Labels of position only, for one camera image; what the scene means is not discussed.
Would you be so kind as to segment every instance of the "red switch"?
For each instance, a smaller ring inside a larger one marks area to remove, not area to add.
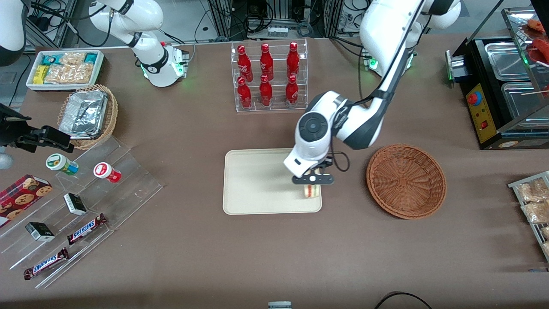
[[[476,94],[471,94],[469,97],[467,97],[467,103],[473,105],[478,101],[478,96]]]

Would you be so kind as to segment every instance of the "snickers bar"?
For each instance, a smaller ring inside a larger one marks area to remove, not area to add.
[[[105,218],[105,215],[103,215],[103,214],[98,215],[92,221],[90,221],[88,224],[81,227],[78,231],[74,232],[70,236],[67,236],[67,239],[69,240],[69,245],[72,245],[75,242],[77,242],[77,241],[81,240],[82,238],[86,237],[86,235],[91,233],[98,226],[100,226],[101,224],[103,224],[105,222],[107,222],[107,219]]]
[[[23,276],[25,277],[25,280],[30,280],[32,277],[37,276],[41,271],[50,268],[61,260],[68,260],[69,258],[70,257],[69,253],[67,252],[67,248],[63,248],[61,249],[61,251],[59,251],[59,253],[43,261],[42,263],[34,267],[27,268],[23,273]]]

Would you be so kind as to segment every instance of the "red bottle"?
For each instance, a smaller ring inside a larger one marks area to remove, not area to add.
[[[266,74],[261,76],[259,93],[261,93],[261,104],[265,107],[271,106],[271,100],[273,99],[273,87],[269,83],[269,78]]]
[[[275,78],[275,69],[273,66],[273,56],[269,52],[269,44],[261,44],[261,58],[259,59],[261,64],[261,73],[266,74],[269,80]]]
[[[246,80],[242,77],[238,77],[238,99],[244,109],[251,108],[251,91],[250,87],[246,85]]]
[[[298,44],[296,42],[290,43],[290,52],[288,53],[288,58],[286,58],[286,65],[288,66],[288,78],[292,74],[295,74],[295,76],[299,74]]]
[[[295,83],[295,79],[295,75],[290,75],[286,85],[286,105],[288,107],[295,107],[298,104],[299,87]]]
[[[240,75],[246,78],[247,82],[251,82],[254,79],[254,74],[251,72],[251,61],[248,55],[246,55],[246,48],[243,45],[239,45],[237,51]]]

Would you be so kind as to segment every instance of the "small black box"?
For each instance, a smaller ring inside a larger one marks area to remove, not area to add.
[[[84,206],[82,199],[78,195],[67,193],[63,198],[65,198],[65,204],[67,204],[71,213],[77,214],[78,216],[86,214],[86,206]]]
[[[29,222],[25,229],[31,234],[32,238],[40,241],[51,241],[55,238],[48,226],[41,222]]]

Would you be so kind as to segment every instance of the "round brown basket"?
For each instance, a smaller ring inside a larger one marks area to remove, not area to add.
[[[92,146],[109,139],[109,137],[113,134],[114,126],[116,125],[116,116],[118,116],[118,103],[116,102],[116,98],[114,97],[113,93],[107,87],[96,84],[93,86],[87,86],[82,89],[78,89],[75,92],[92,91],[92,90],[101,90],[105,92],[109,96],[109,100],[107,102],[107,110],[105,111],[105,119],[103,120],[103,127],[101,128],[101,131],[102,131],[101,136],[94,140],[71,140],[70,141],[71,144],[73,144],[76,148],[81,150],[88,150]],[[65,103],[61,107],[61,112],[57,117],[57,126],[61,124],[61,120],[63,119],[63,115],[65,114],[65,108],[67,106],[68,101],[69,101],[69,98],[67,97],[67,99],[65,100]]]
[[[378,150],[368,164],[366,183],[376,202],[402,219],[429,217],[446,197],[446,178],[440,165],[410,145]]]

